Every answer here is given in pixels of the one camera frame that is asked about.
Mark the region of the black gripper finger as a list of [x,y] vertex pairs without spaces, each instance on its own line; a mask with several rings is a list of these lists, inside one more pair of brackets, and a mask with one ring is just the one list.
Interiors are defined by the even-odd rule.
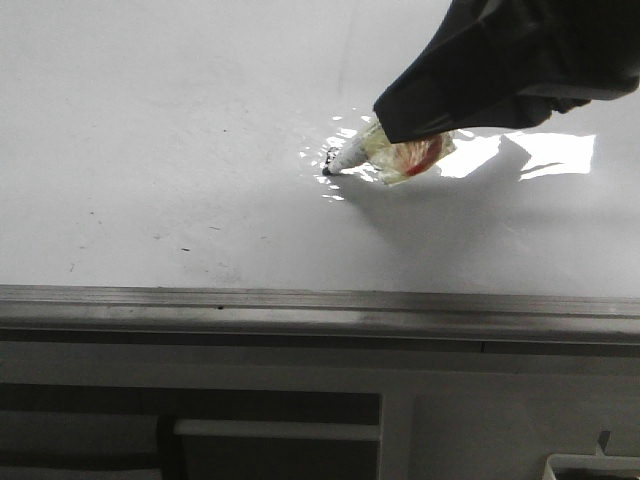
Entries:
[[454,1],[374,104],[393,143],[521,129],[639,86],[636,1]]

